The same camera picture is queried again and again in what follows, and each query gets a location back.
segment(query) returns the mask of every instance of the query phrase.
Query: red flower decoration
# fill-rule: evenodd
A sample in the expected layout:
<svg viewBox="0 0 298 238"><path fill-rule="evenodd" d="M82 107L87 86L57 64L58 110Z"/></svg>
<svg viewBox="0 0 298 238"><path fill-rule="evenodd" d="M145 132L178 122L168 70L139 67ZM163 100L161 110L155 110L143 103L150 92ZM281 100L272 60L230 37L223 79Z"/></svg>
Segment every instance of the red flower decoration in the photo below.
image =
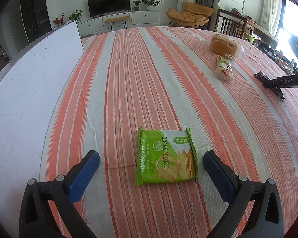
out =
<svg viewBox="0 0 298 238"><path fill-rule="evenodd" d="M55 20L53 20L53 23L55 25L61 26L63 25L63 20L64 20L64 13L61 14L61 18L55 17Z"/></svg>

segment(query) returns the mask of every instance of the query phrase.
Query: cracker package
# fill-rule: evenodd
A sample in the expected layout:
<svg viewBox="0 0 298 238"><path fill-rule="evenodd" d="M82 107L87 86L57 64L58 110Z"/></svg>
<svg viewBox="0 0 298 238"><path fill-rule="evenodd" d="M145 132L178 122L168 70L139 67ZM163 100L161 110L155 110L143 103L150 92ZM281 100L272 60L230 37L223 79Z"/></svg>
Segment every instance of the cracker package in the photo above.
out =
<svg viewBox="0 0 298 238"><path fill-rule="evenodd" d="M215 34L206 39L210 45L210 49L230 60L244 60L246 59L243 46L237 42L233 37L224 34Z"/></svg>
<svg viewBox="0 0 298 238"><path fill-rule="evenodd" d="M216 77L221 80L232 82L233 72L230 60L220 55L216 56L216 70L214 71Z"/></svg>
<svg viewBox="0 0 298 238"><path fill-rule="evenodd" d="M197 178L197 156L190 128L185 131L138 129L135 185Z"/></svg>

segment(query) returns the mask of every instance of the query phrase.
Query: cabinet drawer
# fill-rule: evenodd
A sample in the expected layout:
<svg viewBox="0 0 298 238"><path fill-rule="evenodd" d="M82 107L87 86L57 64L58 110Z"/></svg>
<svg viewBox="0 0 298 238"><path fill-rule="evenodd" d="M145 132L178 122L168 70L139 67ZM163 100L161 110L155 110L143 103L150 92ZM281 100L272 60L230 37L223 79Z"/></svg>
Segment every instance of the cabinet drawer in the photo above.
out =
<svg viewBox="0 0 298 238"><path fill-rule="evenodd" d="M94 19L77 25L80 36L84 36L104 29L102 19Z"/></svg>
<svg viewBox="0 0 298 238"><path fill-rule="evenodd" d="M159 12L133 12L131 14L131 23L132 25L159 23Z"/></svg>

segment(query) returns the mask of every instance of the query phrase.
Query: window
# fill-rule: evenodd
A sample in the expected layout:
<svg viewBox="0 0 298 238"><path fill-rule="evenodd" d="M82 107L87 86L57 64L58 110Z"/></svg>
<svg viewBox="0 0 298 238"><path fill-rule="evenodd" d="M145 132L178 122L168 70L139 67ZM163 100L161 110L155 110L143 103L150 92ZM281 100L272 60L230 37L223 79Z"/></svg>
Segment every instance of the window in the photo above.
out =
<svg viewBox="0 0 298 238"><path fill-rule="evenodd" d="M298 5L294 0L283 0L276 33L278 39L276 50L282 50L288 60L291 61L294 59L298 64L298 59L288 43L288 39L291 36L296 36L298 38Z"/></svg>

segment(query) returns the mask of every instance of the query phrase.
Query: plant pot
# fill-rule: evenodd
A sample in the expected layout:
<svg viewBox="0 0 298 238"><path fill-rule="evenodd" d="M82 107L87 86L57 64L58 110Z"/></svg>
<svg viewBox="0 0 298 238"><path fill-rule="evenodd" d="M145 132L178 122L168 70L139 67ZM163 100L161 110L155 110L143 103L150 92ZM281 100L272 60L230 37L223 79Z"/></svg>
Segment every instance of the plant pot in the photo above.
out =
<svg viewBox="0 0 298 238"><path fill-rule="evenodd" d="M147 11L154 11L156 9L156 7L152 4L147 6Z"/></svg>

